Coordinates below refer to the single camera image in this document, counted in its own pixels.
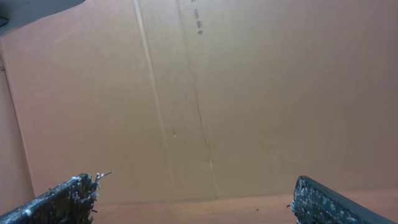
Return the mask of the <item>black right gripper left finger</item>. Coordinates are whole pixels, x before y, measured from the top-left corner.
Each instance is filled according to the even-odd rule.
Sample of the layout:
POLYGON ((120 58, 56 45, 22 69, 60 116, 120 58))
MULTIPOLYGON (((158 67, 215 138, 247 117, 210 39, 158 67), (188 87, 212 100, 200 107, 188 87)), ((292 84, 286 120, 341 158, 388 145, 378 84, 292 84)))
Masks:
POLYGON ((97 190, 106 174, 73 176, 46 193, 1 215, 1 224, 92 224, 97 190))

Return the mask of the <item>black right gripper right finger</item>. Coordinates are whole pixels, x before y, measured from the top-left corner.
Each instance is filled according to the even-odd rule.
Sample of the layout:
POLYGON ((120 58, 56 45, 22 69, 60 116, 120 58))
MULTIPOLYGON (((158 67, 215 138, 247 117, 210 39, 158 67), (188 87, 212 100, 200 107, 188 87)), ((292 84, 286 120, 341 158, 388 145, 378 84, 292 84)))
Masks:
POLYGON ((305 175, 296 181, 290 208, 300 224, 394 224, 305 175))

